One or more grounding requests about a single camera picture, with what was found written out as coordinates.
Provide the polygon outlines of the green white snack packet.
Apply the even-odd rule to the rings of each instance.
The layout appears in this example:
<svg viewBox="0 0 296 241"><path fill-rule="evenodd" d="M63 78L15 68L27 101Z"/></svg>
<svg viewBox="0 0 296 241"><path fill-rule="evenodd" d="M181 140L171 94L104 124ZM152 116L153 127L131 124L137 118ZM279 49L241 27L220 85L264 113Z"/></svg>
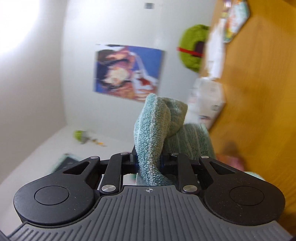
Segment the green white snack packet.
<svg viewBox="0 0 296 241"><path fill-rule="evenodd" d="M250 17L247 1L225 1L224 43L230 43Z"/></svg>

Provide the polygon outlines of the dark red chair with jacket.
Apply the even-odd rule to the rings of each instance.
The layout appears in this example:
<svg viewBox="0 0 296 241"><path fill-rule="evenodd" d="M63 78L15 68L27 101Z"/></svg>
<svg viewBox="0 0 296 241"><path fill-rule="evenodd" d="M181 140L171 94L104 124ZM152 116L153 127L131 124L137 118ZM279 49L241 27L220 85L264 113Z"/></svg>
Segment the dark red chair with jacket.
<svg viewBox="0 0 296 241"><path fill-rule="evenodd" d="M205 42L199 41L199 42L197 42L196 47L195 47L195 51L197 53L197 56L200 58L203 57L204 45L205 45Z"/></svg>

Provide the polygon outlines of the pink water bottle green handle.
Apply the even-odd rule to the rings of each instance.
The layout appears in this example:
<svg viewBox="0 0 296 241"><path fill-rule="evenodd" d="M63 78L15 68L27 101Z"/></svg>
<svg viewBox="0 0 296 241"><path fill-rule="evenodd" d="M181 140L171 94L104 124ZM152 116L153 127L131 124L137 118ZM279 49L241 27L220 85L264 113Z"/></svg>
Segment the pink water bottle green handle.
<svg viewBox="0 0 296 241"><path fill-rule="evenodd" d="M242 157L227 154L216 154L216 159L240 171L245 171L244 159Z"/></svg>

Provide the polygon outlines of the anime wall poster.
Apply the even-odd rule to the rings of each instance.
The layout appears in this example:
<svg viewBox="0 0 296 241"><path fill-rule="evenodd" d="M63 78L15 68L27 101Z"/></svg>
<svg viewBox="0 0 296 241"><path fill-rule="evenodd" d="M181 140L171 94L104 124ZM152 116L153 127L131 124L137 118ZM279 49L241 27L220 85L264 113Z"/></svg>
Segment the anime wall poster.
<svg viewBox="0 0 296 241"><path fill-rule="evenodd" d="M94 91L145 101L158 92L164 51L130 45L97 44Z"/></svg>

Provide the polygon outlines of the light blue striped towel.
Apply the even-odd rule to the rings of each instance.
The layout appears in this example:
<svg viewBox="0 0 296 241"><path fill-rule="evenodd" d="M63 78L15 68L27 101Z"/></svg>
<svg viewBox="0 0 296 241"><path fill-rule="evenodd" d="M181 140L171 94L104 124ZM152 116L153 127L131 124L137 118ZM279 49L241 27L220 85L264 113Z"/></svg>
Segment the light blue striped towel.
<svg viewBox="0 0 296 241"><path fill-rule="evenodd" d="M134 125L134 147L138 156L136 184L172 185L170 174L160 171L162 151L185 154L191 160L215 158L206 127L185 123L188 106L179 100L149 94Z"/></svg>

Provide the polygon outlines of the round wooden table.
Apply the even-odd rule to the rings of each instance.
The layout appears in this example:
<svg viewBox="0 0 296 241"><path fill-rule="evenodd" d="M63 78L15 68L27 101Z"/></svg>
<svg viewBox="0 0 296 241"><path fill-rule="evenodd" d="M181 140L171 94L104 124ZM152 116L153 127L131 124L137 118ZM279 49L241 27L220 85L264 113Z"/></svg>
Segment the round wooden table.
<svg viewBox="0 0 296 241"><path fill-rule="evenodd" d="M226 46L226 105L211 139L284 193L280 224L295 233L295 1L248 5L250 18Z"/></svg>

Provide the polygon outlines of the white tissue pack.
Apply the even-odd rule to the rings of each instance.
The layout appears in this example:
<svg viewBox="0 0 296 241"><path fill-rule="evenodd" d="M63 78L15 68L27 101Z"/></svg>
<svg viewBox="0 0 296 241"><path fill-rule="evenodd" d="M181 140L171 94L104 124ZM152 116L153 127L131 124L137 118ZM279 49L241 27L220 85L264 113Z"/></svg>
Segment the white tissue pack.
<svg viewBox="0 0 296 241"><path fill-rule="evenodd" d="M226 101L222 84L209 78L197 78L188 98L185 123L203 124L210 129Z"/></svg>

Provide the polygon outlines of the grey wall switch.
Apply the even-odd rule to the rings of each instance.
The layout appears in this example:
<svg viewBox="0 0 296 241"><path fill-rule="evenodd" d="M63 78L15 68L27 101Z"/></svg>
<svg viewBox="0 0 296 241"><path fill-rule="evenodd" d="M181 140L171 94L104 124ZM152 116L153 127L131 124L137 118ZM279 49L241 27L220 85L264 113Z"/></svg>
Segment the grey wall switch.
<svg viewBox="0 0 296 241"><path fill-rule="evenodd" d="M144 3L144 8L145 9L153 9L154 8L154 3Z"/></svg>

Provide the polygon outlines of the potted wall plant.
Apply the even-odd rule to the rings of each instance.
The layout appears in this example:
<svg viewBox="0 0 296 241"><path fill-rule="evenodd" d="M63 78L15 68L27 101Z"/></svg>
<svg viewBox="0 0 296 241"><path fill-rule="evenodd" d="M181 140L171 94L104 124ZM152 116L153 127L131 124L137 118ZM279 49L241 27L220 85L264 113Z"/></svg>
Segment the potted wall plant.
<svg viewBox="0 0 296 241"><path fill-rule="evenodd" d="M97 138L91 137L87 131L76 130L73 133L73 137L80 144L86 144L87 142L91 142L98 146L105 147L104 142L100 142Z"/></svg>

